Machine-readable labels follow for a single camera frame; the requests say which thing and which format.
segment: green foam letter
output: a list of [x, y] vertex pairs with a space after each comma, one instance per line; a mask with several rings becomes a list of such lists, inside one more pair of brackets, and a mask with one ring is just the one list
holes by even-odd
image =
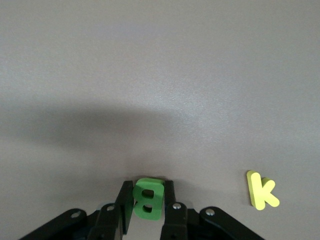
[[159, 220], [164, 201], [164, 181], [154, 178], [141, 178], [133, 188], [135, 214], [142, 219]]

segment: letter b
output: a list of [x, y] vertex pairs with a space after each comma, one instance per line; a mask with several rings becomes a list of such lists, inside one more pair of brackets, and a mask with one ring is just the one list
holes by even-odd
[[142, 219], [159, 220], [162, 214], [164, 191], [164, 181], [160, 179], [139, 179], [132, 193], [136, 200], [133, 208], [135, 214]]

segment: letter k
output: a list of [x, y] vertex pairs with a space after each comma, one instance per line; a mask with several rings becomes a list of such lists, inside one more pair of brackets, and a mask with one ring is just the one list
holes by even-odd
[[280, 201], [271, 191], [276, 186], [275, 181], [270, 178], [263, 178], [258, 172], [250, 170], [246, 173], [249, 185], [251, 204], [258, 210], [263, 210], [266, 207], [266, 202], [272, 207], [278, 207]]

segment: yellow foam letter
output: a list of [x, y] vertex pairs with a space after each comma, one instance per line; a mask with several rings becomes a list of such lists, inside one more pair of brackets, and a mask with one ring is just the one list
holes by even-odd
[[280, 201], [271, 191], [276, 186], [275, 181], [265, 177], [261, 180], [258, 172], [250, 170], [246, 173], [248, 179], [251, 204], [258, 210], [263, 210], [266, 207], [266, 202], [272, 207], [278, 207]]

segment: gray table surface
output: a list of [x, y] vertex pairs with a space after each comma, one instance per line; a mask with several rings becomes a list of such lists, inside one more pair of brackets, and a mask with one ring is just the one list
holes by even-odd
[[[318, 240], [319, 91], [318, 0], [3, 0], [0, 238], [150, 176], [266, 240]], [[251, 169], [279, 207], [250, 205]]]

